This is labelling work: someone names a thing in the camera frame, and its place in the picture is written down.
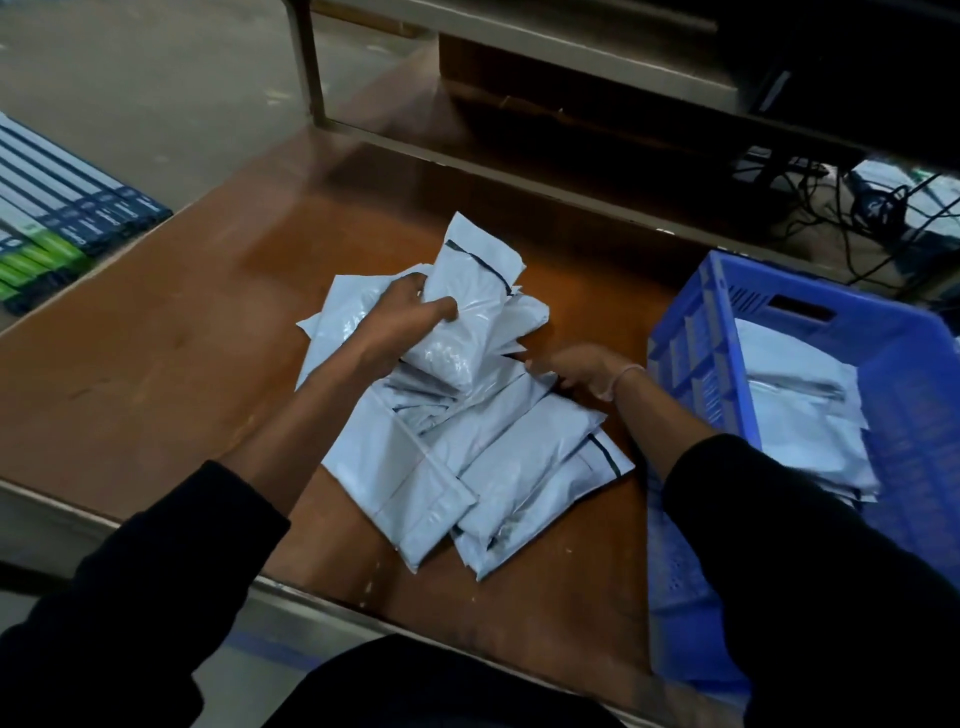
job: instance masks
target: wooden table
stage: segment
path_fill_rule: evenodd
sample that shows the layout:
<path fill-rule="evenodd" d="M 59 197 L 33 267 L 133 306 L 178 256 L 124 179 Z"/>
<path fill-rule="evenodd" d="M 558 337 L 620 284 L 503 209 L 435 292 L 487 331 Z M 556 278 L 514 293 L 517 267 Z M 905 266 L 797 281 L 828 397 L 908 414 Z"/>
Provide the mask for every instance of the wooden table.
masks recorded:
<path fill-rule="evenodd" d="M 307 345 L 294 323 L 321 307 L 335 274 L 432 261 L 457 210 L 527 262 L 519 282 L 551 307 L 524 341 L 534 351 L 590 338 L 643 360 L 651 327 L 704 254 L 304 130 L 0 335 L 0 477 L 116 521 L 146 508 L 292 391 Z M 629 447 L 619 421 L 606 428 Z M 687 722 L 649 675 L 635 476 L 480 584 L 450 542 L 410 573 L 322 468 L 292 521 L 267 565 L 274 579 L 632 713 Z"/>

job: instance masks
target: black shirt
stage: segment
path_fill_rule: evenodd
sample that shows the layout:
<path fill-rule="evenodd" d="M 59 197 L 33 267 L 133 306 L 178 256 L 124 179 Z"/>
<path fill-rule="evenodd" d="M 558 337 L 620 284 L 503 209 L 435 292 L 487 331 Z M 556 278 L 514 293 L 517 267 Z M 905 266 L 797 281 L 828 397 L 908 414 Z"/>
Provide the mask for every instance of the black shirt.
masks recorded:
<path fill-rule="evenodd" d="M 730 435 L 680 459 L 663 506 L 723 602 L 728 649 L 753 685 L 748 725 L 949 719 L 960 595 L 920 559 Z M 188 726 L 203 708 L 192 673 L 226 637 L 288 528 L 247 483 L 205 463 L 84 559 L 66 592 L 41 599 L 0 637 L 8 724 L 66 716 Z M 583 698 L 402 638 L 319 667 L 269 725 L 324 718 L 618 724 Z"/>

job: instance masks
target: table leg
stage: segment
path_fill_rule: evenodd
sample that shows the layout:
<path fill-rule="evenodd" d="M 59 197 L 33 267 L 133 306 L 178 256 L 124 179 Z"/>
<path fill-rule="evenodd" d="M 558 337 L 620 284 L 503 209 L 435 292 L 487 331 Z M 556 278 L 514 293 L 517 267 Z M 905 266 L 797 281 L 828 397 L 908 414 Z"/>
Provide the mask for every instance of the table leg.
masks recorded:
<path fill-rule="evenodd" d="M 317 64 L 317 46 L 313 40 L 310 19 L 310 0 L 283 0 L 290 21 L 290 37 L 294 42 L 294 56 L 300 76 L 300 93 L 314 126 L 326 125 L 324 89 L 320 85 L 320 67 Z"/>

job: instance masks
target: person's left hand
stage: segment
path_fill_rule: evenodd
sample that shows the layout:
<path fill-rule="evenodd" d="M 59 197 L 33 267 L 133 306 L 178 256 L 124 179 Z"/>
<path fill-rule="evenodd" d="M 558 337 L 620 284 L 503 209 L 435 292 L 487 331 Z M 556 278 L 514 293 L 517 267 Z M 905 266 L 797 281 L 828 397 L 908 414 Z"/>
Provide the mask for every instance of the person's left hand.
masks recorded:
<path fill-rule="evenodd" d="M 457 318 L 457 302 L 449 296 L 430 303 L 420 300 L 425 282 L 423 273 L 393 281 L 348 339 L 360 347 L 377 378 L 389 374 L 440 321 Z"/>

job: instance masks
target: concrete floor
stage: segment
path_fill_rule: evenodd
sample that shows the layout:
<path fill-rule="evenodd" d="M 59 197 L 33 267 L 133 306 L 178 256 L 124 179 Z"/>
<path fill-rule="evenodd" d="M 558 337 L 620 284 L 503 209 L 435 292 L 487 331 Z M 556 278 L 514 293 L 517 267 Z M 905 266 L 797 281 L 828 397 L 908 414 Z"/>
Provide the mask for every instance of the concrete floor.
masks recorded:
<path fill-rule="evenodd" d="M 333 103 L 424 42 L 319 17 L 315 37 Z M 280 0 L 0 0 L 0 110 L 174 210 L 306 123 Z M 7 537 L 0 550 L 16 563 Z M 33 602 L 0 593 L 0 631 Z M 333 625 L 315 658 L 356 643 Z M 305 668 L 262 647 L 235 630 L 204 663 L 196 725 L 255 728 L 297 685 Z"/>

